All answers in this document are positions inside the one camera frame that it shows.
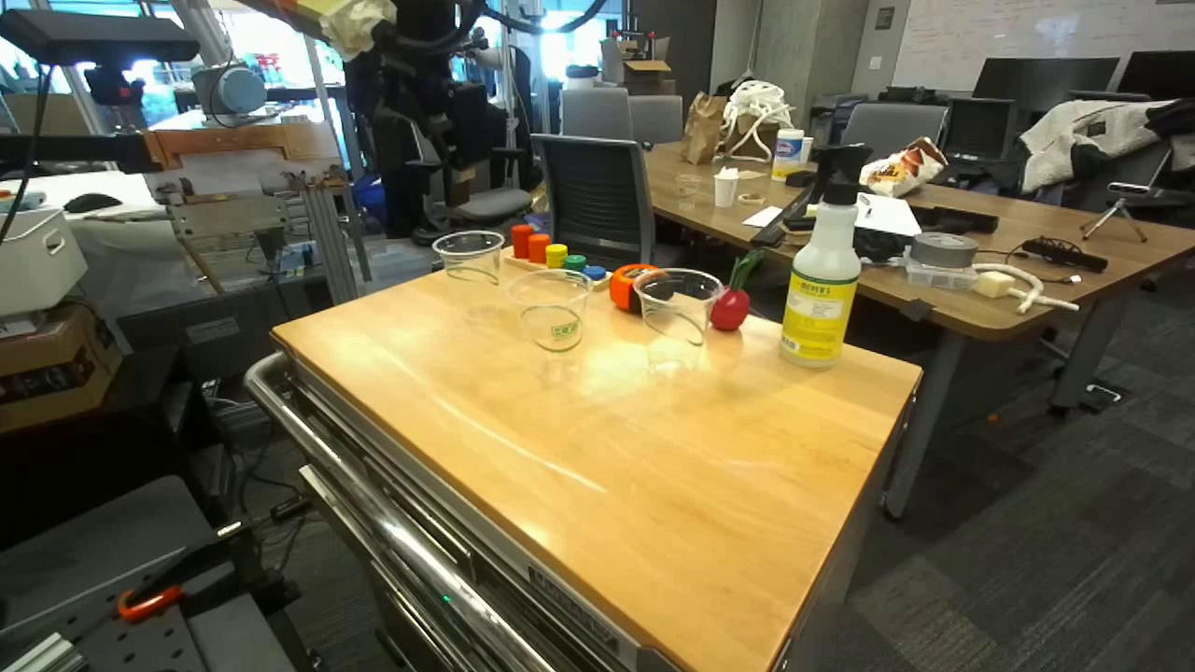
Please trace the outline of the orange tape measure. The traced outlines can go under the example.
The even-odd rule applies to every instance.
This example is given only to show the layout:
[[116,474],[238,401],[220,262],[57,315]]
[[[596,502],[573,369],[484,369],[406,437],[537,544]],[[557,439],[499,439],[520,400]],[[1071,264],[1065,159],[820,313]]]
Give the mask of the orange tape measure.
[[611,301],[614,301],[621,313],[635,313],[635,315],[638,315],[642,311],[638,311],[635,278],[648,277],[648,273],[653,273],[653,268],[657,268],[653,262],[629,262],[629,264],[614,268],[614,273],[611,273],[611,284],[606,284]]

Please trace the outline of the red toy radish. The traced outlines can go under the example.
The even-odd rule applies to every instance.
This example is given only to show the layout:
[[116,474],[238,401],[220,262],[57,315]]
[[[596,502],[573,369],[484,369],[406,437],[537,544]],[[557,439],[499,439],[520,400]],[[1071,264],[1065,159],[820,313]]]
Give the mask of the red toy radish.
[[731,277],[728,277],[723,297],[709,311],[709,324],[716,330],[738,330],[746,322],[746,313],[752,313],[746,278],[767,257],[769,257],[769,246],[752,251],[731,264]]

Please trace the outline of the grey office chair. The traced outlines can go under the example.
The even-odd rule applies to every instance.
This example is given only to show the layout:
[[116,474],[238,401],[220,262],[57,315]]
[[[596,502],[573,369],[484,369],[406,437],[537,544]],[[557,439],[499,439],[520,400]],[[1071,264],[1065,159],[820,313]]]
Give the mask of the grey office chair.
[[650,262],[657,242],[642,145],[542,134],[552,233],[599,262]]

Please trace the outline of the white paper cup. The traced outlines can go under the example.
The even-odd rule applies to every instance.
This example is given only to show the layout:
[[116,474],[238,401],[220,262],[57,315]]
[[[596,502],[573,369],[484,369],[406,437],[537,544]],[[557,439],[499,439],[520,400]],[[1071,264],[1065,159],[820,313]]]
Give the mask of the white paper cup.
[[740,196],[740,167],[716,167],[714,176],[714,205],[738,205]]

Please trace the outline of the yellow spray bottle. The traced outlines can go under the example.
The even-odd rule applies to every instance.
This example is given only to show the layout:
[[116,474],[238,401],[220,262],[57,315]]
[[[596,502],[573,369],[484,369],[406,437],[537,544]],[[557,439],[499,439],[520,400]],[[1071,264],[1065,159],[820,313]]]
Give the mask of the yellow spray bottle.
[[860,167],[866,145],[825,145],[820,156],[820,211],[811,240],[791,257],[781,352],[828,365],[848,335],[865,262],[855,255]]

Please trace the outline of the brown paper bag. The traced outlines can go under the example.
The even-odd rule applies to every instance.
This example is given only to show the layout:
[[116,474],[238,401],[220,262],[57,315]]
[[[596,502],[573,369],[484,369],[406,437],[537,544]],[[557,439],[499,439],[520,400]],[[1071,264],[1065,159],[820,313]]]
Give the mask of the brown paper bag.
[[723,134],[725,134],[725,99],[698,93],[685,118],[685,159],[709,164],[723,149]]

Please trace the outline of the white wipes canister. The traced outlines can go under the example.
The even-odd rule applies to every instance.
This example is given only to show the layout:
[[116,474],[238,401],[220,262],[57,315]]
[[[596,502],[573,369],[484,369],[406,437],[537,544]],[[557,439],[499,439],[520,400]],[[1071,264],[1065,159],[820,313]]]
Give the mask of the white wipes canister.
[[781,126],[772,141],[772,179],[784,182],[807,164],[811,164],[811,139],[801,126]]

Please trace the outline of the metal tool cart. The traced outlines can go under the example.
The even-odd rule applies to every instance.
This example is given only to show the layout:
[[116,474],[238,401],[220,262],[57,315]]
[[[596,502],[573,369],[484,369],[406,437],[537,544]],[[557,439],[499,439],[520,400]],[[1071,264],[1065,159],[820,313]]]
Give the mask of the metal tool cart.
[[298,476],[365,566],[385,640],[414,672],[668,672],[414,446],[383,431],[306,365],[272,352],[250,396],[304,451]]

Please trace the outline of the grey tape roll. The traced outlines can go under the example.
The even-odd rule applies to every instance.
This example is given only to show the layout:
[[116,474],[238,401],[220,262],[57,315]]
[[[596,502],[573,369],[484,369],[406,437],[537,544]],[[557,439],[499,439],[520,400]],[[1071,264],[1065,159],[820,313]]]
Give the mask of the grey tape roll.
[[955,273],[955,268],[967,268],[977,255],[978,255],[978,242],[967,233],[923,230],[909,246],[909,264]]

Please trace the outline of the long wooden office desk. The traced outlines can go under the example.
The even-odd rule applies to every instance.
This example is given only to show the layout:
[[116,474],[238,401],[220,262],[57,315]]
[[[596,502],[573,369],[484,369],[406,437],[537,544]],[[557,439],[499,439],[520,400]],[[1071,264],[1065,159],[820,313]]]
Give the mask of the long wooden office desk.
[[[952,273],[950,284],[916,284],[901,264],[869,264],[860,278],[860,293],[911,322],[943,329],[928,363],[918,410],[909,426],[881,507],[901,517],[918,480],[928,446],[937,437],[950,396],[955,393],[955,369],[978,344],[1013,344],[1060,311],[1080,313],[1080,330],[1067,348],[1065,369],[1051,396],[1054,410],[1075,410],[1091,388],[1097,363],[1116,330],[1116,322],[1133,289],[1195,255],[1193,227],[1169,227],[1155,220],[1116,216],[1101,233],[1091,233],[1094,211],[1060,208],[1044,200],[977,195],[955,185],[918,185],[916,208],[955,208],[994,216],[999,227],[978,233],[978,257]],[[1028,251],[1023,240],[1065,240],[1086,255],[1106,257],[1106,273],[1051,264]]]

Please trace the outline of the black computer monitor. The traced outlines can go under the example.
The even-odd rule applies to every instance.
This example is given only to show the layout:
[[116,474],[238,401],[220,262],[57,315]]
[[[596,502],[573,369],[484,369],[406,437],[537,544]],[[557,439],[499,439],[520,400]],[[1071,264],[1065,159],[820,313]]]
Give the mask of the black computer monitor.
[[994,159],[1006,152],[1016,121],[1010,95],[955,95],[947,121],[947,152],[952,159]]

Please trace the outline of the black remote on desk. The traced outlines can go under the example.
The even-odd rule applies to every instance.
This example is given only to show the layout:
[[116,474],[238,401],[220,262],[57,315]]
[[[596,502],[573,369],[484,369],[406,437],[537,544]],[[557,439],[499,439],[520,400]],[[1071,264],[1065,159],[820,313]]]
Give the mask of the black remote on desk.
[[1065,242],[1065,240],[1051,240],[1051,233],[1040,233],[1040,240],[1023,240],[1021,251],[1051,262],[1051,264],[1065,264],[1065,268],[1086,268],[1086,273],[1106,273],[1106,257],[1097,255],[1086,255],[1080,251],[1075,242]]

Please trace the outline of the cardboard box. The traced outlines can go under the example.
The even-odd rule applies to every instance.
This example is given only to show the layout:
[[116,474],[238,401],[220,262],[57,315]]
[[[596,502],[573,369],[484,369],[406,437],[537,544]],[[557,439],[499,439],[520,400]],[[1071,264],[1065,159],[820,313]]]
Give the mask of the cardboard box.
[[57,306],[39,330],[0,344],[0,431],[100,406],[120,365],[111,329],[87,301]]

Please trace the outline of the white cloth bag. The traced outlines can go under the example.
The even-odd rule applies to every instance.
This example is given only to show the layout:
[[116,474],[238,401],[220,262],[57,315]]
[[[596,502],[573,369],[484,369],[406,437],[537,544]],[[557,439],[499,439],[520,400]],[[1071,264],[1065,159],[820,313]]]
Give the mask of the white cloth bag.
[[1065,99],[1021,134],[1023,191],[1044,191],[1086,170],[1091,159],[1128,156],[1193,130],[1188,99]]

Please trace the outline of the orange handled clamp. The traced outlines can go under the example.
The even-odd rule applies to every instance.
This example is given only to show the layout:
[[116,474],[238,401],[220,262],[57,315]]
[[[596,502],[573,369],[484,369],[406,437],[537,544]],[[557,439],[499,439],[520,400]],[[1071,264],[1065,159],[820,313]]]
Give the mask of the orange handled clamp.
[[159,566],[141,584],[116,597],[116,617],[123,624],[148,624],[180,607],[185,617],[207,613],[238,592],[237,562],[226,548],[201,544],[187,548],[165,566]]

